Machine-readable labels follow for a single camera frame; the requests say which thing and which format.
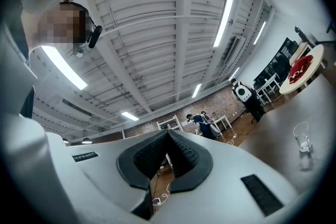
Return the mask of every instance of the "round table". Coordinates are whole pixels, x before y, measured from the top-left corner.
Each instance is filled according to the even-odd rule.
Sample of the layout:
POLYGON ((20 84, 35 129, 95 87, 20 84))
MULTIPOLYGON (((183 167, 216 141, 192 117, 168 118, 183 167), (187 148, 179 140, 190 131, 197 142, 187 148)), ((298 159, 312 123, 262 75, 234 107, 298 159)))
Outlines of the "round table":
POLYGON ((323 60, 323 55, 324 55, 323 45, 317 45, 307 55, 313 56, 313 60, 310 62, 310 66, 308 67, 307 71, 303 74, 303 76, 298 81, 296 81, 293 84, 289 84, 289 79, 287 77, 280 87, 279 92, 281 94, 288 94, 290 92, 293 92, 299 89, 302 85, 304 85, 311 78, 311 76, 319 68, 320 63, 323 60))

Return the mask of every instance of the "black headphone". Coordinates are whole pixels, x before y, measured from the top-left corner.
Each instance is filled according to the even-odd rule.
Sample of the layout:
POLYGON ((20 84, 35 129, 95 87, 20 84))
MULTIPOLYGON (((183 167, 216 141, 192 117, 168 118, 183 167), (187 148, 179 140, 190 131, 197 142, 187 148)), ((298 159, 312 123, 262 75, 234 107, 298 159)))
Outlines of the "black headphone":
POLYGON ((93 49, 95 47, 97 41, 98 41, 98 38, 99 38, 103 28, 100 25, 98 25, 98 26, 95 25, 95 23, 93 22, 93 20, 89 16, 89 11, 86 8, 84 8, 82 5, 80 5, 78 3, 75 3, 75 2, 71 2, 69 0, 62 1, 62 2, 60 2, 60 4, 72 4, 73 6, 79 8, 79 10, 83 10, 88 14, 88 19, 91 22, 93 31, 90 31, 90 34, 88 35, 88 37, 86 37, 85 42, 89 44, 90 49, 93 49))

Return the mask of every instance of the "glass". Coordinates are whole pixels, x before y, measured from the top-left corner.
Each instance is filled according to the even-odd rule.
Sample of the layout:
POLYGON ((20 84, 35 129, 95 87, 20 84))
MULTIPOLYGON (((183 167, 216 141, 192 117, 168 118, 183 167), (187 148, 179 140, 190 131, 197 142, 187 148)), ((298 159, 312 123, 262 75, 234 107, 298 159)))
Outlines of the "glass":
POLYGON ((309 152, 311 142, 309 137, 309 122, 300 122, 293 130, 293 135, 298 142, 301 152, 309 152))

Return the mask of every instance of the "red object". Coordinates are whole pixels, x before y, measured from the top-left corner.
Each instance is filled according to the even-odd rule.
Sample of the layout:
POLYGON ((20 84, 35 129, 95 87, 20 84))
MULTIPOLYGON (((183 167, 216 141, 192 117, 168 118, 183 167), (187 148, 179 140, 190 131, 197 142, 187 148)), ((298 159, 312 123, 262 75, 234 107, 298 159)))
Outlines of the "red object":
POLYGON ((294 62, 294 65, 291 67, 289 71, 289 84, 293 84, 297 82, 303 74, 307 71, 308 67, 310 66, 310 62, 312 61, 313 56, 307 55, 301 57, 300 59, 294 62))

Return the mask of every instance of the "wooden floor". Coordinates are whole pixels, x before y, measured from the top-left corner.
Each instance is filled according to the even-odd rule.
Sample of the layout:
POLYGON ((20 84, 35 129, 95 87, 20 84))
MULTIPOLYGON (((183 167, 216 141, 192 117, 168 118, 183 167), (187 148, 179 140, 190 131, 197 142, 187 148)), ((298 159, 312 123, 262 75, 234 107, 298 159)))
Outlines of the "wooden floor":
MULTIPOLYGON (((326 79, 336 88, 336 67, 334 65, 329 65, 326 69, 318 71, 318 74, 323 74, 326 79)), ((269 112, 274 108, 281 106, 285 102, 288 102, 292 97, 298 94, 295 91, 289 95, 281 95, 279 92, 272 94, 270 96, 272 103, 265 105, 265 111, 269 112)), ((234 134, 237 134, 237 137, 234 139, 234 146, 239 146, 244 139, 251 134, 254 130, 258 128, 257 122, 253 120, 253 117, 250 113, 243 113, 236 121, 232 123, 232 129, 228 128, 223 131, 223 137, 220 137, 219 141, 222 143, 227 143, 233 139, 234 134)), ((166 198, 163 198, 161 195, 167 192, 168 184, 174 179, 173 172, 169 167, 161 170, 159 176, 154 176, 151 180, 151 192, 152 198, 160 198, 161 201, 164 201, 166 198)), ((154 206, 154 212, 158 211, 161 206, 154 206)))

